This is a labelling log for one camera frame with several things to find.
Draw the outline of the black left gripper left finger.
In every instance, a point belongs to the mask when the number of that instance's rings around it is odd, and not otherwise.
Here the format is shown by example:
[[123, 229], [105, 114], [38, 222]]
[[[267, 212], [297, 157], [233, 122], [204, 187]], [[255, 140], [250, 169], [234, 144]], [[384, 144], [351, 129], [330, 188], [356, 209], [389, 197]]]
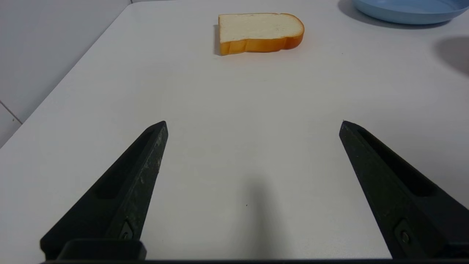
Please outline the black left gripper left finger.
[[169, 131], [148, 127], [40, 239], [47, 261], [143, 261], [140, 241]]

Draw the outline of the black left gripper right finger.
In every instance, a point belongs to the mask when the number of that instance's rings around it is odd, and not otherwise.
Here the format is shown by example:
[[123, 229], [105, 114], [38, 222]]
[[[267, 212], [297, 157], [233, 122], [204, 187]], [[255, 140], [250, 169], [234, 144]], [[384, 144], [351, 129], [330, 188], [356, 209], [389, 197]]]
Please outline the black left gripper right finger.
[[394, 259], [468, 259], [466, 207], [360, 125], [339, 137]]

